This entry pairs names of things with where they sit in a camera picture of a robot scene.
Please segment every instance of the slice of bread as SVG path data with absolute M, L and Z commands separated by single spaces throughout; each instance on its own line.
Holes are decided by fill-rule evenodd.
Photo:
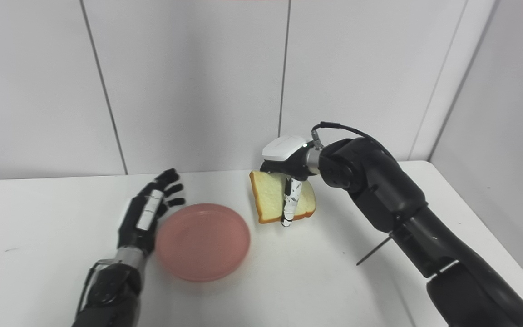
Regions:
M 253 170 L 249 173 L 253 196 L 256 198 L 257 215 L 260 223 L 279 222 L 284 209 L 284 187 L 286 175 L 264 173 Z M 301 185 L 301 194 L 294 220 L 310 217 L 316 210 L 316 197 L 307 180 Z

